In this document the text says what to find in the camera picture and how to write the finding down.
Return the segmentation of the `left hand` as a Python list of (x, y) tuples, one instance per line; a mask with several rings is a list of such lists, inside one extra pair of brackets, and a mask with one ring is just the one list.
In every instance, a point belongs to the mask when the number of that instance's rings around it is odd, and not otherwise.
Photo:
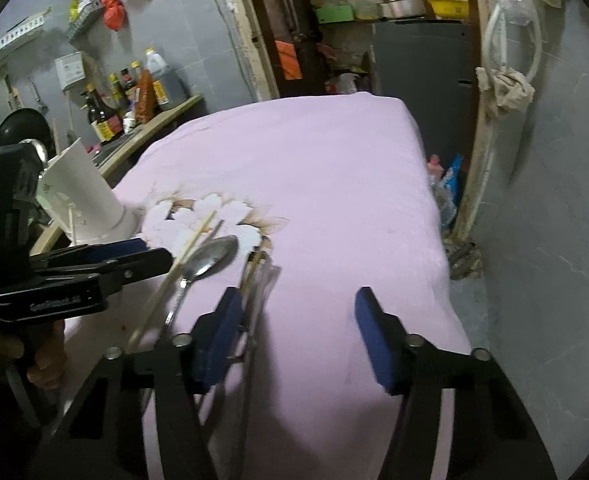
[[(65, 329), (66, 322), (56, 321), (49, 338), (28, 359), (31, 367), (26, 378), (42, 390), (56, 390), (63, 381), (68, 358), (64, 348)], [(21, 360), (23, 353), (24, 345), (20, 340), (0, 336), (0, 360)]]

